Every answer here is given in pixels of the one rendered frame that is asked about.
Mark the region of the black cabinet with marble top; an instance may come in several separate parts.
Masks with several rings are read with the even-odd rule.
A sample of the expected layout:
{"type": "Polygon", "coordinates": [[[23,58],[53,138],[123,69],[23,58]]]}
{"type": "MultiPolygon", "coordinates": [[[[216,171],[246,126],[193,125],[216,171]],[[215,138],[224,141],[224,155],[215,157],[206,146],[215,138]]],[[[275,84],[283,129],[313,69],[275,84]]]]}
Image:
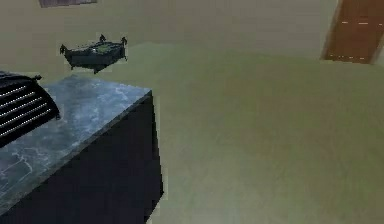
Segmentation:
{"type": "Polygon", "coordinates": [[[52,120],[0,149],[0,224],[146,224],[163,195],[150,89],[72,75],[52,120]]]}

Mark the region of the black ribbed appliance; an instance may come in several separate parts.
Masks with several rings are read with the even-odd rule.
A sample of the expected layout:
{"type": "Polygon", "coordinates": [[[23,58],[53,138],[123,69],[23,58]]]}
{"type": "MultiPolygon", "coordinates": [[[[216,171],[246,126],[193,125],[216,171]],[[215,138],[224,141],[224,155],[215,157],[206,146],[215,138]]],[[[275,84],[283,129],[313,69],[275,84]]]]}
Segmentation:
{"type": "Polygon", "coordinates": [[[0,148],[61,118],[50,94],[33,77],[0,71],[0,148]]]}

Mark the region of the brown wooden room door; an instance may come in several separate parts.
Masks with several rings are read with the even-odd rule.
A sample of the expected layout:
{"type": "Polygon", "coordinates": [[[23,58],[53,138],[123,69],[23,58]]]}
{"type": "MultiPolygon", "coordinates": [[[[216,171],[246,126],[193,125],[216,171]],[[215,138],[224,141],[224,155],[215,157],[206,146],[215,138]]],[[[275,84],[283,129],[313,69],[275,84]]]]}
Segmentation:
{"type": "Polygon", "coordinates": [[[321,58],[373,64],[383,38],[384,0],[338,0],[321,58]]]}

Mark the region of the dark four-post bed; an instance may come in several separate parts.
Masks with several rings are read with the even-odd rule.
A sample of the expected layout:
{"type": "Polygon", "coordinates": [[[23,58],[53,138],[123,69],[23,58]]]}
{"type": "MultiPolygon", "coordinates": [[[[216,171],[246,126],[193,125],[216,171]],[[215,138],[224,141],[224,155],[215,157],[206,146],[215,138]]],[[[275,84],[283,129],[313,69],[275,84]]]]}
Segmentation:
{"type": "Polygon", "coordinates": [[[111,42],[101,34],[98,42],[74,49],[69,49],[62,44],[59,53],[65,57],[71,69],[75,67],[92,69],[93,73],[97,74],[120,59],[127,61],[125,49],[127,45],[128,41],[125,37],[122,37],[119,42],[111,42]]]}

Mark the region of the grey framed wall picture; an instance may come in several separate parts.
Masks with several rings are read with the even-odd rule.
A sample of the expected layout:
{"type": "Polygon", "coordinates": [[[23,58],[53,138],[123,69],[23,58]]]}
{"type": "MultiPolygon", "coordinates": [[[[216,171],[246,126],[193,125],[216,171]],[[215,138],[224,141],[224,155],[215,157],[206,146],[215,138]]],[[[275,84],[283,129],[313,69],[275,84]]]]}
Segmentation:
{"type": "Polygon", "coordinates": [[[38,0],[41,8],[97,3],[98,0],[38,0]]]}

